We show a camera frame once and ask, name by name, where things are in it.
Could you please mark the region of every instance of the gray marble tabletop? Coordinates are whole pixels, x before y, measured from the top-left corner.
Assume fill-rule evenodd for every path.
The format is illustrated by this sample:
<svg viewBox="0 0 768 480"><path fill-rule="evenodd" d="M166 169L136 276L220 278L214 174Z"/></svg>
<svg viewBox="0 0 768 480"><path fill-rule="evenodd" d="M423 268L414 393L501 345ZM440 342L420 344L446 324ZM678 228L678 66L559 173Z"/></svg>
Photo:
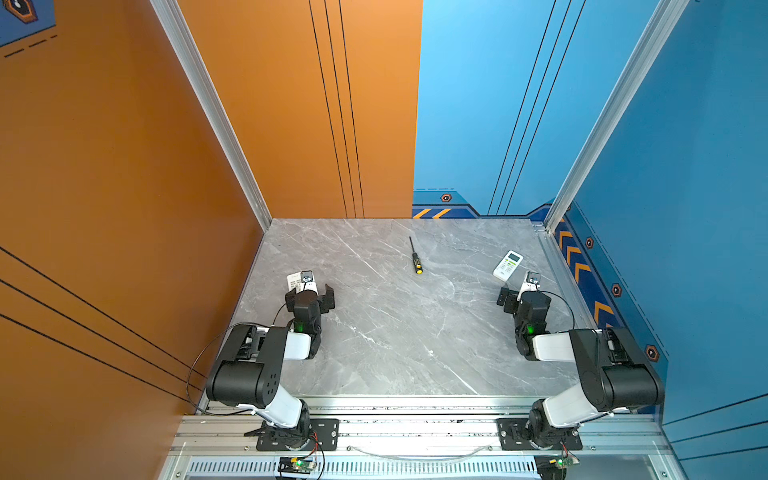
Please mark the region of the gray marble tabletop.
<svg viewBox="0 0 768 480"><path fill-rule="evenodd" d="M424 273L411 263L413 238ZM234 321L271 324L286 275L312 270L336 308L323 315L312 360L287 360L282 384L296 395L549 396L578 382L573 364L531 362L515 348L514 320L496 305L492 275L514 250L521 266L560 293L528 220L274 220L263 238ZM285 309L277 325L293 316ZM553 298L550 331L571 328Z"/></svg>

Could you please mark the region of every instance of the black joint motor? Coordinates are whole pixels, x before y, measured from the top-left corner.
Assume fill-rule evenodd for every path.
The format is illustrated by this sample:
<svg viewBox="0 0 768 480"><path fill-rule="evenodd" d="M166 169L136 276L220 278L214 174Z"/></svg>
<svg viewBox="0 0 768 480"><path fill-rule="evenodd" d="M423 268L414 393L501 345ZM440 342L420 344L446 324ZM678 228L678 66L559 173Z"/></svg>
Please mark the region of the black joint motor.
<svg viewBox="0 0 768 480"><path fill-rule="evenodd" d="M526 430L531 436L530 440L535 446L541 449L548 449L553 445L566 443L568 438L578 429L576 428L558 428L550 425L544 411L544 399L534 402L531 411L528 413L528 424Z"/></svg>
<svg viewBox="0 0 768 480"><path fill-rule="evenodd" d="M320 333L323 331L320 314L328 313L336 308L333 288L326 284L325 295L318 295L314 290L304 290L297 293L294 288L286 293L286 308L293 313L293 331L305 333L312 339L310 355L307 358L315 358L320 348Z"/></svg>
<svg viewBox="0 0 768 480"><path fill-rule="evenodd" d="M533 337L549 333L547 312L551 301L549 296L537 290L520 295L517 290L506 287L502 287L496 300L497 305L503 306L504 311L515 318L515 343L520 354L528 360L537 359L533 351Z"/></svg>

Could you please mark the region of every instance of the orange chevron stripe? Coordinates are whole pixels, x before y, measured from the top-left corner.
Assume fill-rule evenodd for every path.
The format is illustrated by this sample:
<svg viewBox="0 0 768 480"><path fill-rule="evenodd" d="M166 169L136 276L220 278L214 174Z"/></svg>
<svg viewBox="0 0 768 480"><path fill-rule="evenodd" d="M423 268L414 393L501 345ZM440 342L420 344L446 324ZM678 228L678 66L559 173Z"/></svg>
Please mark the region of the orange chevron stripe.
<svg viewBox="0 0 768 480"><path fill-rule="evenodd" d="M600 303L600 302L595 302L594 303L594 322L595 323L598 323L598 317L600 316L600 310L603 310L604 312L608 312L611 315L614 315L614 311L608 305L605 305L604 303Z"/></svg>
<svg viewBox="0 0 768 480"><path fill-rule="evenodd" d="M588 271L588 272L591 272L591 271L592 271L592 269L589 267L589 265L584 265L583 263L579 263L579 262L576 262L576 273L575 273L575 276L576 276L576 283L578 283L578 274L579 274L579 272L581 272L582 270L586 270L586 271Z"/></svg>
<svg viewBox="0 0 768 480"><path fill-rule="evenodd" d="M571 253L581 253L581 250L579 250L577 247L568 247L568 258L566 259L566 262L568 263L568 266L571 266Z"/></svg>
<svg viewBox="0 0 768 480"><path fill-rule="evenodd" d="M574 234L566 232L565 230L560 232L560 250L563 250L563 237L573 237Z"/></svg>
<svg viewBox="0 0 768 480"><path fill-rule="evenodd" d="M450 209L450 208L445 208L445 209L444 209L442 212L440 212L439 214L435 215L435 216L434 216L434 217L432 217L432 218L440 218L440 217L442 217L443 215L445 215L446 213L448 213L449 211L451 211L451 209Z"/></svg>

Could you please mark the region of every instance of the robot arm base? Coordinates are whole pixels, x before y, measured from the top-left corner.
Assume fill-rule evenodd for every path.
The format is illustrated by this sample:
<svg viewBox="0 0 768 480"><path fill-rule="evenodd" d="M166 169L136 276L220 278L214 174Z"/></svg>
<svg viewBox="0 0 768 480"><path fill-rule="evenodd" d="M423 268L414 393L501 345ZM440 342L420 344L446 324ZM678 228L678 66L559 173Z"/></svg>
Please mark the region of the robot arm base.
<svg viewBox="0 0 768 480"><path fill-rule="evenodd" d="M297 400L300 402L300 410L297 412L298 416L296 424L292 428L284 428L276 423L264 421L261 427L250 432L245 432L244 437L259 437L259 450L288 450L288 449L302 449L310 441L310 408L303 400Z"/></svg>
<svg viewBox="0 0 768 480"><path fill-rule="evenodd" d="M572 427L553 426L547 418L544 399L537 400L528 413L528 434L531 445L547 450L555 445L565 444L571 436L578 435L578 425Z"/></svg>

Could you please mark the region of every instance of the air conditioner remote control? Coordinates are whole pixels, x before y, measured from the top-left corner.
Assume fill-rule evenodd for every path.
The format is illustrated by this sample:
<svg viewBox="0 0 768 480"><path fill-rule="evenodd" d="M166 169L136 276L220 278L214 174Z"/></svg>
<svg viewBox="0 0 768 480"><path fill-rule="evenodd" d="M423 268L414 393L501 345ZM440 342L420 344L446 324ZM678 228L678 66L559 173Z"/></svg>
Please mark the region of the air conditioner remote control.
<svg viewBox="0 0 768 480"><path fill-rule="evenodd" d="M509 253L502 258L502 261L493 270L493 276L506 282L522 260L523 256L521 254L509 250Z"/></svg>

